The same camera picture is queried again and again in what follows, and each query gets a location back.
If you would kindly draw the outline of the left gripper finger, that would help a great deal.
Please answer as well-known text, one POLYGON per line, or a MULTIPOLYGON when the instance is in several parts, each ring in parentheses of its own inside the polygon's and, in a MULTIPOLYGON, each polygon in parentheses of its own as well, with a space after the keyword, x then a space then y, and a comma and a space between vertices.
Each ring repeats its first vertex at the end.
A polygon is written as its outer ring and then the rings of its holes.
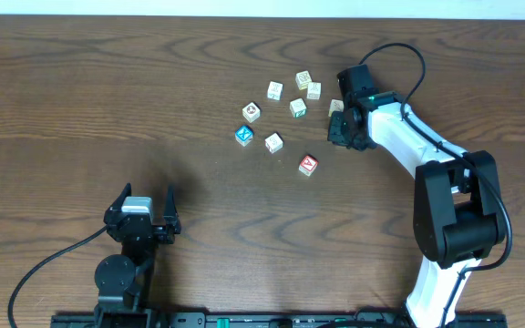
POLYGON ((131 184, 127 183, 118 197, 113 201, 109 206, 108 210, 110 212, 121 212, 121 208, 125 202, 125 199, 131 195, 131 184))
POLYGON ((174 188, 172 186, 168 186, 163 219, 167 225, 173 227, 179 226, 179 214, 175 205, 174 188))

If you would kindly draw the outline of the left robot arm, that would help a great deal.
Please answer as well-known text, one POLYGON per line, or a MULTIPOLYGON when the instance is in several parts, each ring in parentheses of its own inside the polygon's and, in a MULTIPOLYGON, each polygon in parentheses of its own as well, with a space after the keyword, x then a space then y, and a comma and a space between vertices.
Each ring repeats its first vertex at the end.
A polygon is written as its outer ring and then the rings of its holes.
POLYGON ((168 327, 169 316, 149 305, 149 290, 161 245, 172 244, 181 233, 174 188, 168 188, 163 222, 154 221, 152 198, 136 197, 125 186, 107 208, 107 234, 121 245, 121 253, 102 260, 95 270, 97 327, 168 327))

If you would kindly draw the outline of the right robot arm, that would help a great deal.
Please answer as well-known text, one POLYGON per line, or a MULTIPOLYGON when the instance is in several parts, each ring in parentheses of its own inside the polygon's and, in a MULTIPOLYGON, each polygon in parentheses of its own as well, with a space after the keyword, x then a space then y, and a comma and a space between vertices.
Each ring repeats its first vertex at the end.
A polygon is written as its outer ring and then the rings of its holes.
POLYGON ((495 159, 469 152, 427 126, 394 91, 380 92, 367 65, 338 73, 343 108, 332 114, 328 140, 363 151, 382 147, 413 177, 413 231, 423 254, 417 282, 405 302, 414 327, 457 321, 458 297, 471 273, 511 226, 500 197, 495 159))

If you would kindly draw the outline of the wooden block yellow side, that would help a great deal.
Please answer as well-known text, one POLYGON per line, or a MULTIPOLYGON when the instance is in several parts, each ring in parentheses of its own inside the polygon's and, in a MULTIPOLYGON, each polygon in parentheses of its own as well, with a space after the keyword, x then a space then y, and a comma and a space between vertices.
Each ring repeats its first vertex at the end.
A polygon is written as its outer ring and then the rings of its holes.
POLYGON ((328 111, 328 116, 331 117, 335 112, 342 112, 344 110, 344 102, 338 99, 332 99, 328 111))

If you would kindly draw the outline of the red letter block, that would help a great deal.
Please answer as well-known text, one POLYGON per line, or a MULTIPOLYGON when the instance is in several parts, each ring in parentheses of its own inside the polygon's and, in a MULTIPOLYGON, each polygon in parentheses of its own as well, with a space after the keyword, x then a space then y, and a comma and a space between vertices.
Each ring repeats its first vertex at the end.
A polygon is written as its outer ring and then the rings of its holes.
POLYGON ((311 176, 318 166, 318 161, 310 155, 306 155, 299 164, 299 171, 305 176, 311 176))

